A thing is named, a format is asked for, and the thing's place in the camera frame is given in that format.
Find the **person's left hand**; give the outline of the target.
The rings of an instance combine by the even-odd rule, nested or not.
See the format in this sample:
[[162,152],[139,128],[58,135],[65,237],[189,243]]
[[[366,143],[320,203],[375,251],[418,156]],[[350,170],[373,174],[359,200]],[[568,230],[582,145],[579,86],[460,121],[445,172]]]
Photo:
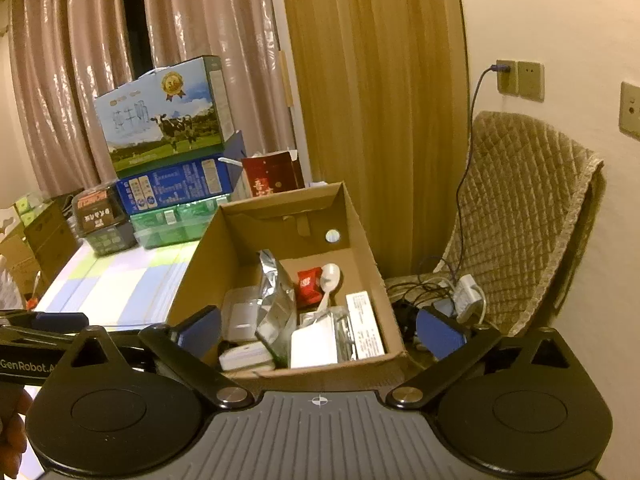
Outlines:
[[31,406],[22,385],[1,385],[1,478],[17,478],[28,443],[23,416]]

